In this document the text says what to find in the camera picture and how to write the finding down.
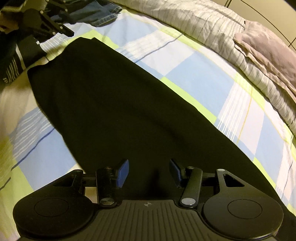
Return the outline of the person left hand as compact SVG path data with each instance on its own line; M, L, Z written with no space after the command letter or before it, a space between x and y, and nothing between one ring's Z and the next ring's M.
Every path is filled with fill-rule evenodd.
M12 31L19 29L19 24L23 19L23 13L21 12L7 12L1 11L0 26L1 32L8 34Z

